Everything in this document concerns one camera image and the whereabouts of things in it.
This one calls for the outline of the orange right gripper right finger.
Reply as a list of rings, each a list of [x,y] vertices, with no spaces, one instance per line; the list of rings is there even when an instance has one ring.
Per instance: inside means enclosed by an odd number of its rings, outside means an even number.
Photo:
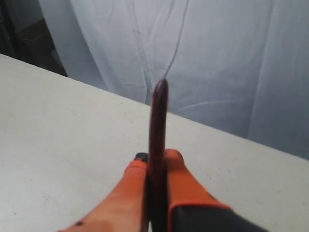
[[[263,232],[214,198],[187,169],[181,153],[165,154],[169,232]]]

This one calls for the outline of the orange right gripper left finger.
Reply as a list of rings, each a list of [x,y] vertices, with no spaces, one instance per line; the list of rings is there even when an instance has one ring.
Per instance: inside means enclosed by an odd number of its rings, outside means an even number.
[[[85,217],[63,231],[148,231],[147,161],[148,154],[137,153],[108,196]]]

